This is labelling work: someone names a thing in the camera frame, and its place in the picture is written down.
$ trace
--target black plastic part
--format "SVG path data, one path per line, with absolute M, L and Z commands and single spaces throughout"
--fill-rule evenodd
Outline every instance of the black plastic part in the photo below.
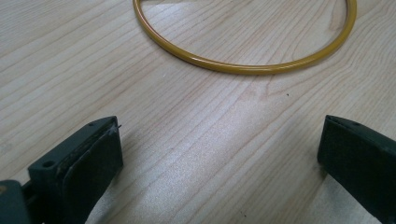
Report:
M 23 199 L 21 184 L 15 180 L 0 181 L 0 223 L 31 223 Z
M 122 167 L 116 117 L 85 125 L 29 168 L 45 223 L 85 223 Z
M 357 122 L 327 116 L 318 162 L 382 223 L 396 223 L 396 142 Z

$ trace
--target screw hole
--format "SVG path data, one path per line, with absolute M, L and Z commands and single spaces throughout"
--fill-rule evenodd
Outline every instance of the screw hole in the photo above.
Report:
M 55 164 L 55 161 L 46 161 L 46 162 L 43 163 L 43 167 L 50 168 L 54 164 Z

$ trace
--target yellow tube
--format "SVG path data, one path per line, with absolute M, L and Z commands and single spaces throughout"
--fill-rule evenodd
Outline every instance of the yellow tube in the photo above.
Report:
M 318 63 L 326 57 L 335 53 L 347 40 L 349 34 L 353 29 L 357 16 L 357 2 L 356 0 L 346 0 L 346 22 L 341 33 L 330 43 L 326 48 L 300 60 L 290 63 L 270 64 L 270 65 L 242 65 L 233 63 L 222 63 L 213 61 L 207 58 L 187 52 L 174 44 L 167 41 L 160 34 L 158 34 L 149 24 L 145 15 L 143 14 L 140 0 L 133 0 L 134 13 L 139 20 L 145 32 L 163 49 L 177 56 L 188 63 L 197 66 L 224 73 L 233 73 L 240 75 L 272 75 L 278 73 L 286 73 L 297 69 L 302 69 L 307 66 Z

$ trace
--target yellow cable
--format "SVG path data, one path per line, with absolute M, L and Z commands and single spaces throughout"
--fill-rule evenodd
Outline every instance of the yellow cable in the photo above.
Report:
M 173 45 L 160 34 L 158 34 L 149 24 L 140 4 L 140 0 L 133 0 L 134 12 L 142 25 L 145 32 L 162 48 L 177 56 L 178 58 L 195 64 L 197 66 L 224 73 L 233 73 L 241 75 L 271 75 L 278 73 L 286 73 L 297 69 L 318 63 L 326 57 L 335 53 L 347 40 L 353 25 L 355 24 L 357 15 L 356 0 L 346 0 L 346 22 L 341 33 L 326 48 L 300 60 L 290 63 L 270 64 L 270 65 L 242 65 L 233 63 L 222 63 L 187 52 L 184 49 Z

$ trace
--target wood grain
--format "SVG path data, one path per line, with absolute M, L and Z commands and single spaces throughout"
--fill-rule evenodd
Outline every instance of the wood grain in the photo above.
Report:
M 178 46 L 283 63 L 336 37 L 344 0 L 146 0 Z M 88 223 L 377 223 L 316 161 L 326 114 L 396 138 L 396 2 L 358 0 L 331 58 L 220 74 L 156 46 L 130 1 L 0 2 L 0 179 L 85 123 L 119 118 L 125 166 Z

